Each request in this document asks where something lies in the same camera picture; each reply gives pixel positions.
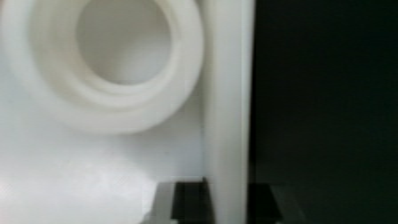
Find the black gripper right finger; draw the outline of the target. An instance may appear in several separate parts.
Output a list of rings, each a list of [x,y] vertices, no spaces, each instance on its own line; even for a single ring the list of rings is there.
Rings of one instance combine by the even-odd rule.
[[[249,185],[247,224],[308,224],[294,190],[286,184]]]

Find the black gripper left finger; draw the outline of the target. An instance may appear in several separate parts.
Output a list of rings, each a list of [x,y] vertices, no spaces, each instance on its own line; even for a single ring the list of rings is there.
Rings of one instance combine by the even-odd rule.
[[[159,184],[144,224],[212,224],[212,197],[207,180]]]

